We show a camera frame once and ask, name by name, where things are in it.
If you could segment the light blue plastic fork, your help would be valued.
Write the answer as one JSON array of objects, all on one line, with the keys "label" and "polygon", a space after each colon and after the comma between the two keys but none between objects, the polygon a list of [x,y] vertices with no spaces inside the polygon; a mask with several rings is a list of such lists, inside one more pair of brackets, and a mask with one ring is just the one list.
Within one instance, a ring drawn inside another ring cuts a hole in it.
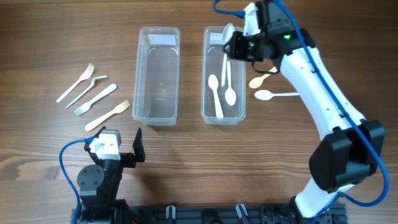
[{"label": "light blue plastic fork", "polygon": [[97,103],[99,100],[102,100],[105,96],[108,96],[112,92],[116,91],[118,88],[117,84],[112,83],[108,87],[106,87],[103,91],[98,93],[94,98],[92,98],[90,101],[82,104],[79,108],[77,108],[74,113],[76,115],[81,115],[86,113],[88,110],[91,109],[92,105]]}]

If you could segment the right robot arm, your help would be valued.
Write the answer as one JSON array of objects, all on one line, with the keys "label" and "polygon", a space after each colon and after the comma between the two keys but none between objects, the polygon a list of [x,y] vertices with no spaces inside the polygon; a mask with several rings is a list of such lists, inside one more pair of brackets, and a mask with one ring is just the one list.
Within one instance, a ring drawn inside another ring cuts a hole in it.
[{"label": "right robot arm", "polygon": [[299,27],[282,1],[252,2],[236,17],[243,31],[231,31],[223,50],[233,60],[255,64],[270,60],[276,73],[296,89],[320,136],[309,158],[311,179],[292,197],[280,214],[287,223],[336,222],[332,209],[347,191],[380,171],[382,192],[373,207],[389,191],[389,174],[380,157],[385,129],[380,121],[368,121],[345,97],[323,64],[315,41]]}]

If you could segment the translucent white plastic spoon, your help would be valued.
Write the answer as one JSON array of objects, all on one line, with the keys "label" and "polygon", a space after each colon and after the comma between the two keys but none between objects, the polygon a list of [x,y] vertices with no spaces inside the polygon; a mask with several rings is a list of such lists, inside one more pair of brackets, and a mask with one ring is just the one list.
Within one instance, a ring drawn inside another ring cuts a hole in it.
[{"label": "translucent white plastic spoon", "polygon": [[[232,23],[228,23],[223,30],[222,33],[222,41],[223,45],[227,44],[228,41],[233,36],[233,32],[235,31],[234,25]],[[222,63],[222,70],[221,70],[221,86],[224,86],[226,83],[226,64],[227,64],[227,54],[224,53],[223,55],[223,63]]]}]

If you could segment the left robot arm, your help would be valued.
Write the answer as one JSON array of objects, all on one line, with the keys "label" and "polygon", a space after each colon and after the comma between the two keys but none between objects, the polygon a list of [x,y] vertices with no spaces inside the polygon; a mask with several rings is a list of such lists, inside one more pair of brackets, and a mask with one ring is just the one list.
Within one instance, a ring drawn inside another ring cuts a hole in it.
[{"label": "left robot arm", "polygon": [[123,169],[135,168],[146,155],[142,143],[142,129],[138,129],[132,152],[120,152],[121,135],[118,130],[102,127],[85,140],[84,150],[93,160],[79,172],[78,205],[72,211],[72,223],[139,223],[125,199],[117,199]]}]

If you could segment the cream yellow plastic spoon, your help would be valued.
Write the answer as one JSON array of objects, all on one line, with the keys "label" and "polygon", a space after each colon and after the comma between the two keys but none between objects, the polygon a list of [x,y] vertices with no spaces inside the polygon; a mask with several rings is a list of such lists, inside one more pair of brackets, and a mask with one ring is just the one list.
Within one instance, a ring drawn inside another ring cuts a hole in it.
[{"label": "cream yellow plastic spoon", "polygon": [[267,73],[263,74],[262,76],[253,78],[249,82],[249,87],[252,89],[259,88],[262,85],[263,81],[267,77],[277,74],[277,71],[278,71],[278,69],[276,67],[273,67]]}]

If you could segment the cream yellow plastic fork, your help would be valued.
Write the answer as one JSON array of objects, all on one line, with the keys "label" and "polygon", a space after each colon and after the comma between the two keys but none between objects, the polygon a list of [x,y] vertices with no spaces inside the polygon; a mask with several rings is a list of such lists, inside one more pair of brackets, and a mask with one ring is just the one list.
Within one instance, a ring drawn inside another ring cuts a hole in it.
[{"label": "cream yellow plastic fork", "polygon": [[108,113],[100,116],[99,118],[96,118],[94,121],[88,123],[85,126],[85,131],[91,131],[91,130],[95,129],[95,127],[99,126],[100,124],[105,122],[107,119],[109,119],[113,115],[119,114],[119,113],[122,113],[123,111],[125,111],[130,105],[131,104],[128,100],[122,102],[121,104],[119,104],[115,108],[113,108],[110,112],[108,112]]}]

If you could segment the white spoon low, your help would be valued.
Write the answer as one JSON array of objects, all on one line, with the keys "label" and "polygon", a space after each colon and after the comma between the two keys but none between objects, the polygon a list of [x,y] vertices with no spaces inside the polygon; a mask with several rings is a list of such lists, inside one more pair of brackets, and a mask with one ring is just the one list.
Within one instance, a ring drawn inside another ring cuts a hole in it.
[{"label": "white spoon low", "polygon": [[288,92],[288,93],[273,93],[269,90],[259,90],[254,94],[255,98],[262,101],[268,101],[275,96],[299,96],[298,92]]}]

